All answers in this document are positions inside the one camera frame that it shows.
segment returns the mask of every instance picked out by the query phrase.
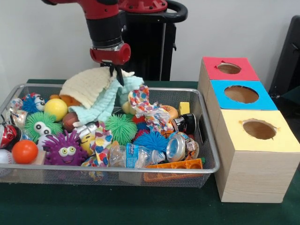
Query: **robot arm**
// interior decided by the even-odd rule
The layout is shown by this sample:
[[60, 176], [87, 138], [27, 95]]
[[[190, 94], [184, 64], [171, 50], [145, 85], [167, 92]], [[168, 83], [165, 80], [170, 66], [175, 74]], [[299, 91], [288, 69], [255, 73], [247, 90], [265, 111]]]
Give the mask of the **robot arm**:
[[116, 66], [121, 84], [120, 65], [130, 59], [130, 46], [121, 36], [118, 0], [42, 0], [48, 5], [78, 3], [81, 5], [88, 25], [93, 46], [90, 55], [95, 62]]

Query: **yellow box top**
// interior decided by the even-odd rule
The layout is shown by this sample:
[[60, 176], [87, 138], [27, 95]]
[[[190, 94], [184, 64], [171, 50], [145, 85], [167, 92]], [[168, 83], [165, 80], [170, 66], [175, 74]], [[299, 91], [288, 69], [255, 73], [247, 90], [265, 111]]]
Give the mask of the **yellow box top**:
[[235, 150], [300, 152], [300, 144], [280, 111], [221, 112]]

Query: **wire basket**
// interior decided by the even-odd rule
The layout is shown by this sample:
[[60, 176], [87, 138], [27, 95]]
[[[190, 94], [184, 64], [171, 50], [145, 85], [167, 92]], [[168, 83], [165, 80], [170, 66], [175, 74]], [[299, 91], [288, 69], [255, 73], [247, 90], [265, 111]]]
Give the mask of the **wire basket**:
[[[0, 113], [2, 116], [7, 114], [9, 103], [13, 98], [22, 98], [35, 92], [49, 99], [51, 95], [59, 94], [61, 87], [62, 85], [52, 84], [19, 85], [6, 98], [0, 107]], [[9, 175], [0, 177], [0, 182], [201, 188], [210, 174], [219, 169], [218, 152], [202, 95], [194, 89], [150, 88], [150, 102], [159, 102], [175, 108], [179, 108], [180, 102], [190, 103], [190, 111], [196, 116], [197, 121], [194, 136], [200, 146], [198, 157], [205, 158], [203, 169], [0, 164], [0, 170], [10, 170]], [[155, 176], [160, 179], [146, 182], [145, 177]]]

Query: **plastic bottle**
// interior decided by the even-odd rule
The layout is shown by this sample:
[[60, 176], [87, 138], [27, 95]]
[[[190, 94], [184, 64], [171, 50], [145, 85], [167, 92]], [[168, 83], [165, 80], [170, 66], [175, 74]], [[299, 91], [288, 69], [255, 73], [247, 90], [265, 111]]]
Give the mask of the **plastic bottle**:
[[143, 168], [165, 160], [164, 153], [128, 143], [110, 150], [109, 166]]

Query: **box stack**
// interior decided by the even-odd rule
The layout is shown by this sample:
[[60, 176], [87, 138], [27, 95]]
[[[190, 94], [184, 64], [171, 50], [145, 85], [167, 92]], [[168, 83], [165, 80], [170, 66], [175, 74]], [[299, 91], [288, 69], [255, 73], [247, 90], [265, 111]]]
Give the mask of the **box stack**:
[[204, 57], [198, 89], [221, 158], [221, 201], [282, 202], [300, 145], [248, 60]]

